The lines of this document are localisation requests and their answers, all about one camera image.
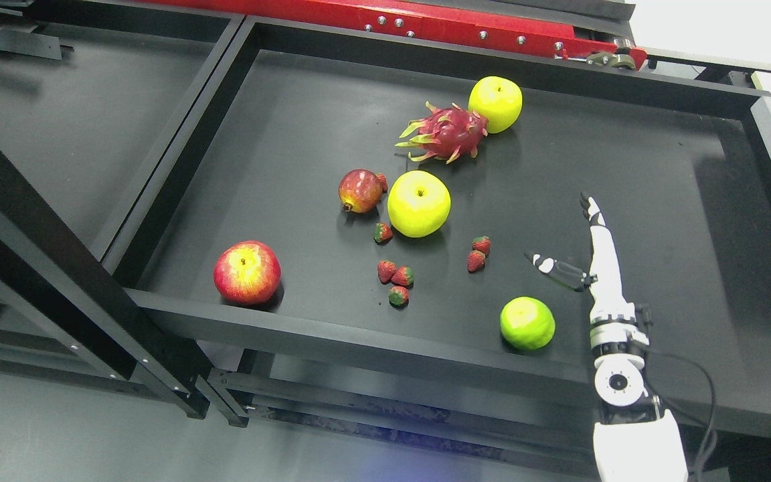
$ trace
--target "fake fruit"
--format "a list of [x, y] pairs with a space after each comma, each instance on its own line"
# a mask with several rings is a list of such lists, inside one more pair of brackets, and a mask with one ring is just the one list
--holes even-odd
[[213, 269], [213, 283], [223, 298], [257, 305], [272, 298], [281, 281], [276, 254], [260, 241], [243, 241], [222, 253]]
[[392, 287], [388, 291], [388, 302], [394, 306], [404, 306], [410, 302], [410, 290], [404, 287]]
[[487, 135], [487, 118], [477, 112], [463, 110], [457, 104], [447, 109], [438, 109], [430, 102], [426, 106], [430, 115], [410, 121], [399, 137], [407, 137], [415, 129], [418, 129], [418, 134], [405, 143], [395, 144], [395, 147], [420, 147], [428, 151], [417, 157], [410, 153], [410, 159], [415, 162], [435, 156], [447, 159], [445, 163], [450, 164], [465, 153], [470, 153], [472, 157], [478, 155], [478, 143]]
[[472, 88], [468, 109], [485, 116], [489, 120], [487, 131], [497, 134], [517, 122], [523, 110], [523, 91], [508, 79], [484, 77]]
[[479, 236], [475, 239], [472, 239], [472, 249], [481, 251], [484, 256], [490, 256], [489, 236]]
[[341, 179], [337, 195], [346, 212], [367, 213], [379, 202], [383, 188], [376, 174], [367, 169], [354, 169]]
[[377, 179], [379, 179], [379, 185], [382, 186], [383, 192], [388, 192], [388, 179], [383, 173], [377, 173]]
[[468, 266], [469, 272], [475, 272], [479, 269], [483, 268], [485, 264], [487, 264], [487, 255], [483, 254], [479, 250], [471, 250], [469, 251], [468, 257], [466, 259], [466, 264]]
[[392, 229], [386, 223], [377, 223], [373, 229], [373, 240], [377, 243], [388, 243], [388, 240], [394, 236]]
[[398, 271], [398, 267], [389, 260], [383, 259], [377, 263], [377, 276], [382, 284], [386, 284], [392, 280], [395, 272]]
[[450, 193], [437, 176], [409, 171], [392, 184], [386, 208], [392, 228], [409, 238], [422, 238], [448, 219]]
[[410, 287], [416, 281], [416, 274], [409, 266], [401, 266], [392, 275], [392, 283], [399, 287]]
[[501, 335], [520, 350], [536, 350], [555, 335], [555, 319], [539, 299], [520, 296], [501, 311]]

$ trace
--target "white robotic arm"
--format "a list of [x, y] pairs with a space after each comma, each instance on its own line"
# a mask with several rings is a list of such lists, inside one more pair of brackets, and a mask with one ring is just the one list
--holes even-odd
[[618, 254], [593, 197], [582, 194], [590, 222], [590, 274], [540, 255], [533, 265], [576, 291], [590, 289], [590, 343], [594, 353], [594, 388], [602, 399], [602, 420], [594, 425], [594, 458], [603, 482], [686, 482], [683, 443], [677, 421], [645, 384], [645, 355], [651, 344], [640, 331], [636, 306], [621, 286]]

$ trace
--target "strawberry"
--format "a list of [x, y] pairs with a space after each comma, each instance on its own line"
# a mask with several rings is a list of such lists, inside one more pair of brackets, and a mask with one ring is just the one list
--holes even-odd
[[377, 263], [377, 275], [379, 275], [379, 281], [382, 284], [388, 283], [397, 271], [398, 267], [389, 260], [383, 259]]
[[410, 290], [404, 287], [392, 287], [388, 291], [388, 302], [394, 306], [404, 306], [410, 302]]
[[472, 239], [472, 249], [481, 251], [484, 256], [490, 256], [489, 236], [481, 236], [479, 238]]
[[388, 180], [383, 173], [377, 173], [377, 179], [379, 179], [379, 185], [382, 186], [383, 192], [388, 192]]
[[487, 263], [487, 255], [479, 250], [471, 250], [468, 254], [468, 271], [475, 272], [484, 267]]
[[392, 276], [392, 283], [401, 287], [410, 287], [415, 282], [416, 275], [409, 266], [401, 266]]
[[377, 243], [388, 243], [392, 236], [394, 236], [394, 233], [392, 233], [392, 229], [386, 223], [377, 223], [376, 228], [373, 229], [373, 240]]

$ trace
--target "red metal rail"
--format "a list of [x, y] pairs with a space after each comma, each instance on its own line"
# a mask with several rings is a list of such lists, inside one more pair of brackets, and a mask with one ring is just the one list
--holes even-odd
[[[369, 30], [545, 58], [556, 55], [586, 58], [592, 53], [615, 52], [618, 48], [609, 42], [578, 39], [572, 25], [400, 0], [145, 1]], [[631, 49], [630, 55], [636, 61], [636, 68], [647, 58], [647, 53], [637, 47]]]

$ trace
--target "yellow apple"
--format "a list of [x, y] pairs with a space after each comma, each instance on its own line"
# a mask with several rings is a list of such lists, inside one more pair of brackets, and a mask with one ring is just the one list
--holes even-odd
[[520, 350], [543, 348], [555, 335], [555, 318], [539, 299], [520, 296], [501, 311], [501, 335]]
[[484, 77], [468, 96], [468, 111], [472, 110], [489, 120], [487, 132], [499, 133], [517, 122], [523, 110], [523, 91], [508, 79]]
[[409, 171], [395, 180], [386, 207], [393, 228], [409, 238], [422, 238], [448, 219], [450, 193], [437, 176]]

